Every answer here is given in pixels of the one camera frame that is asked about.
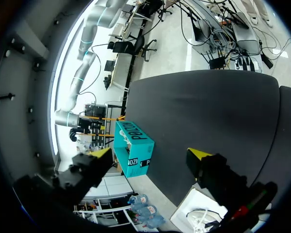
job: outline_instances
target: plastic bottle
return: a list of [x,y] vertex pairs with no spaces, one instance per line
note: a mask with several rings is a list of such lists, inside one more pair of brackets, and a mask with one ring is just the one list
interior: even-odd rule
[[143,217],[150,217],[152,215],[155,215],[156,213],[157,213],[157,209],[154,205],[143,207],[137,210],[137,214]]
[[149,217],[144,217],[144,216],[136,215],[136,219],[138,219],[140,222],[144,223],[144,222],[146,222],[146,221],[149,220]]
[[147,196],[145,194],[142,194],[142,195],[137,195],[137,196],[131,196],[129,201],[128,201],[128,204],[134,204],[134,205],[137,205],[137,204],[143,204],[143,205],[146,205],[149,201],[149,198],[147,198]]
[[132,204],[132,205],[130,205],[130,208],[131,208],[131,211],[133,211],[134,213],[136,213],[137,210],[145,207],[146,205],[144,205],[144,204],[136,204],[136,205]]
[[153,229],[153,228],[157,228],[157,227],[160,227],[161,225],[163,225],[165,223],[165,219],[160,216],[160,215],[156,215],[154,216],[153,218],[150,218],[149,220],[147,220],[145,222],[146,226],[150,229]]

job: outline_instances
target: white robotic arm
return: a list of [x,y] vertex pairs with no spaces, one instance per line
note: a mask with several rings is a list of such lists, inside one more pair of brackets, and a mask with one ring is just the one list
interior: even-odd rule
[[96,55],[88,50],[92,46],[98,26],[104,28],[113,27],[120,17],[126,2],[127,0],[98,0],[92,7],[88,17],[84,19],[84,28],[78,54],[78,60],[82,60],[82,65],[74,75],[65,105],[60,110],[55,111],[55,124],[78,127],[79,115],[73,114],[70,111],[76,106],[77,97],[86,74],[96,58]]

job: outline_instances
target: teal box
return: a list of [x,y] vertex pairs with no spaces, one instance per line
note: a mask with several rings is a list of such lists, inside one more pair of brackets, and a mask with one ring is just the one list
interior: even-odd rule
[[[123,131],[131,143],[120,134]],[[154,148],[154,141],[131,121],[117,121],[114,133],[114,152],[126,177],[145,175],[149,167]]]

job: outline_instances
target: black chair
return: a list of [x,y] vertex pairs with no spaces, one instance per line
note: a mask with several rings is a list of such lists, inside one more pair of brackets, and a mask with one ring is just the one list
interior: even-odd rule
[[129,41],[118,41],[118,42],[110,42],[108,44],[108,49],[113,50],[113,52],[117,53],[127,53],[132,56],[137,56],[140,51],[142,51],[141,57],[144,57],[145,61],[148,62],[149,60],[146,59],[146,52],[147,51],[157,51],[157,49],[148,49],[149,46],[153,41],[157,40],[152,40],[150,43],[145,45],[145,37],[140,36],[138,38],[133,37],[132,35],[129,35],[128,37],[133,38],[136,40],[135,45]]
[[162,9],[162,10],[158,10],[157,11],[157,13],[159,13],[158,14],[158,18],[162,21],[162,22],[164,22],[164,20],[162,20],[162,17],[163,17],[163,14],[164,13],[169,13],[169,14],[173,14],[171,11],[167,11],[167,9],[169,8],[169,7],[174,7],[173,5],[175,4],[175,3],[177,3],[178,2],[178,0],[175,0],[175,1],[169,1],[169,0],[167,0],[166,1],[166,5],[165,5],[165,7]]

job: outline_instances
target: floor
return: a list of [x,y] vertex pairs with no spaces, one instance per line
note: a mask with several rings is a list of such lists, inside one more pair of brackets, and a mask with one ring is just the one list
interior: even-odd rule
[[[239,11],[247,15],[241,0],[233,0]],[[285,45],[290,34],[280,20],[274,10],[267,5],[267,10],[270,20],[273,21],[274,27],[269,28],[258,16],[259,24],[257,28],[276,37],[277,47],[275,42],[269,36],[257,31],[257,35],[261,38],[263,46],[275,47],[271,51],[275,54],[281,51],[281,47]],[[150,61],[144,62],[143,58],[138,57],[135,62],[131,81],[149,78],[167,73],[183,72],[189,70],[206,69],[208,64],[205,60],[192,49],[183,38],[181,32],[180,9],[178,7],[170,8],[172,15],[164,15],[164,22],[161,22],[157,27],[146,35],[146,41],[157,39],[157,52],[151,53]],[[151,29],[158,22],[158,17],[155,15],[153,23],[148,23],[145,32]],[[192,39],[192,27],[189,18],[183,14],[183,31],[188,40]],[[263,50],[269,58],[276,58],[267,49]],[[263,63],[264,73],[271,75],[278,80],[279,85],[291,87],[291,40],[284,49],[286,53],[273,61],[274,66],[271,69]],[[155,186],[155,184],[146,176],[128,178],[128,181],[135,192],[147,194],[152,204],[154,204],[160,214],[167,219],[167,223],[161,227],[161,230],[177,230],[177,228],[168,220],[176,209],[176,206]]]

